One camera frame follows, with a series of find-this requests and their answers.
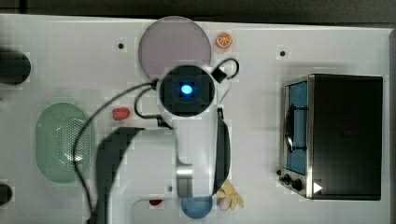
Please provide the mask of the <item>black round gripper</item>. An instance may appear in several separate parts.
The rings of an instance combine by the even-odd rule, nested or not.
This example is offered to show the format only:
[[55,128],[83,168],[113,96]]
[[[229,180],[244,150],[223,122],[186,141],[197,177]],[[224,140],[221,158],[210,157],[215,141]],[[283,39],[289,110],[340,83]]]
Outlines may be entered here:
[[212,104],[215,85],[202,68],[181,65],[163,78],[159,94],[166,111],[179,117],[192,117],[201,114]]

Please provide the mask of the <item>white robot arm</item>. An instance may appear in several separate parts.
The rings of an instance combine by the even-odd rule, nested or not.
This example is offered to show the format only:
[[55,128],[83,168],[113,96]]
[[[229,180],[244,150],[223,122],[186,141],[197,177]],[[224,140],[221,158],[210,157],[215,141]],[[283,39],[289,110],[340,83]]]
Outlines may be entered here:
[[119,127],[98,147],[90,224],[132,224],[140,201],[214,195],[231,165],[219,106],[229,89],[219,68],[181,65],[164,75],[156,85],[159,127]]

